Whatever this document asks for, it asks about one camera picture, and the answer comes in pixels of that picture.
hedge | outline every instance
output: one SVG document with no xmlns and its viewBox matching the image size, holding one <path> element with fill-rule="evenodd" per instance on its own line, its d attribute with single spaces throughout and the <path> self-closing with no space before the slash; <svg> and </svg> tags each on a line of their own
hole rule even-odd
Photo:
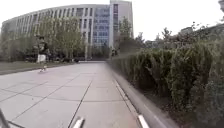
<svg viewBox="0 0 224 128">
<path fill-rule="evenodd" d="M 215 124 L 224 114 L 224 86 L 216 84 L 217 76 L 214 77 L 214 74 L 217 75 L 218 71 L 214 73 L 214 70 L 224 58 L 220 59 L 220 54 L 214 60 L 213 50 L 199 43 L 174 50 L 147 49 L 112 58 L 109 64 L 124 74 L 135 87 L 168 97 L 178 111 L 192 112 L 200 121 L 213 121 Z"/>
</svg>

pants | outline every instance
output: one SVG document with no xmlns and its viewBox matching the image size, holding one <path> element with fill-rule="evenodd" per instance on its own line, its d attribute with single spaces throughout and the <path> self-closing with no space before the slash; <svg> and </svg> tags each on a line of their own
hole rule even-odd
<svg viewBox="0 0 224 128">
<path fill-rule="evenodd" d="M 46 62 L 46 55 L 39 54 L 37 57 L 37 63 Z"/>
</svg>

sky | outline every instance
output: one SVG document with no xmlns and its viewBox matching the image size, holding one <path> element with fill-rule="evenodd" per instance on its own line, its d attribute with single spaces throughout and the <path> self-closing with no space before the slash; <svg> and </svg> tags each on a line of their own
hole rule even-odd
<svg viewBox="0 0 224 128">
<path fill-rule="evenodd" d="M 132 1 L 134 35 L 154 40 L 167 27 L 173 34 L 196 23 L 215 25 L 224 13 L 218 0 L 128 0 Z M 45 8 L 72 4 L 109 4 L 109 0 L 1 0 L 3 21 Z"/>
</svg>

concrete pavement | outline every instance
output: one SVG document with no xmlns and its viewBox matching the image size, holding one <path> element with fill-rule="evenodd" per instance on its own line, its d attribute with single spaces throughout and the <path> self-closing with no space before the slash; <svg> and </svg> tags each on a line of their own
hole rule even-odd
<svg viewBox="0 0 224 128">
<path fill-rule="evenodd" d="M 26 128 L 138 128 L 136 111 L 104 62 L 0 76 L 0 107 Z"/>
</svg>

curb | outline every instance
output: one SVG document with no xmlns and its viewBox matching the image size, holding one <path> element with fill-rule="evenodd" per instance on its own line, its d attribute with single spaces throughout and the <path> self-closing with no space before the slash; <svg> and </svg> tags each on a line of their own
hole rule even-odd
<svg viewBox="0 0 224 128">
<path fill-rule="evenodd" d="M 126 79 L 116 73 L 109 65 L 108 68 L 137 112 L 143 115 L 150 128 L 179 128 L 167 114 L 164 114 L 162 110 L 136 90 Z"/>
</svg>

